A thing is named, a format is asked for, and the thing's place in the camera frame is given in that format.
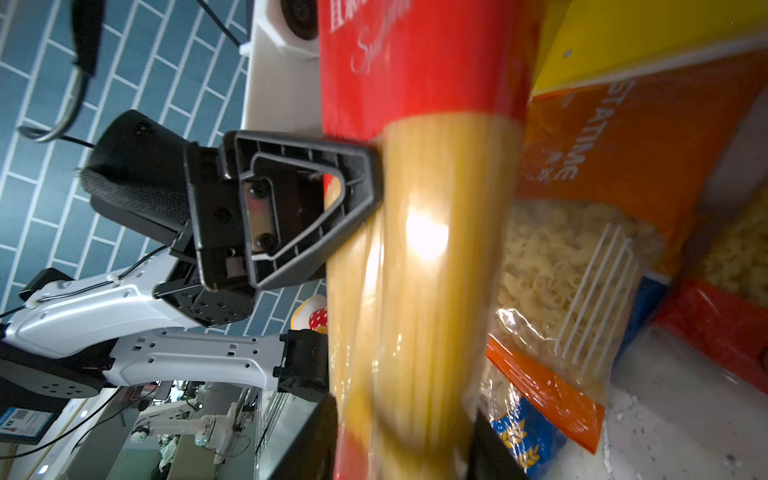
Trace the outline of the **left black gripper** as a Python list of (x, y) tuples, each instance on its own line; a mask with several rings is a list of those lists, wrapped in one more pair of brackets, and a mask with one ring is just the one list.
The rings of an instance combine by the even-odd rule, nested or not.
[(190, 218), (153, 290), (201, 327), (249, 317), (256, 289), (324, 276), (383, 200), (382, 160), (370, 145), (248, 130), (232, 140), (238, 186), (226, 176), (228, 150), (185, 149)]

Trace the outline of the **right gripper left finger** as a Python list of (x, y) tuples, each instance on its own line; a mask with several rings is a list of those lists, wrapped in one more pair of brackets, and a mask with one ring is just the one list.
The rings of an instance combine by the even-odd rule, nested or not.
[(288, 454), (288, 479), (333, 479), (338, 438), (337, 402), (326, 395), (305, 422)]

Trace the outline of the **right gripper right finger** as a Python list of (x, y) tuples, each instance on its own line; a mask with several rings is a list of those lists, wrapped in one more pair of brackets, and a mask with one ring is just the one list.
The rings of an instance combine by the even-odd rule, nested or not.
[(477, 411), (467, 473), (469, 480), (527, 480), (490, 422)]

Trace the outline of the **orange macaroni bag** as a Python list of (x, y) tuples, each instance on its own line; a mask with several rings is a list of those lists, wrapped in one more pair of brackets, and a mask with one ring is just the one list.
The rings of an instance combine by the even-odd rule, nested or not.
[(672, 276), (765, 51), (534, 97), (490, 361), (565, 436), (599, 444), (646, 274)]

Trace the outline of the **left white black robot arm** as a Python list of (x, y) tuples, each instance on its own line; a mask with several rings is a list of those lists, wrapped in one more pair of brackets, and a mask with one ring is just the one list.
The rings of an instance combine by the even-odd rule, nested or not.
[(1, 328), (1, 406), (55, 416), (107, 387), (186, 379), (317, 401), (328, 343), (309, 331), (224, 338), (260, 293), (320, 277), (380, 206), (368, 145), (232, 131), (216, 148), (138, 111), (119, 116), (80, 173), (101, 213), (159, 248), (75, 280), (48, 268)]

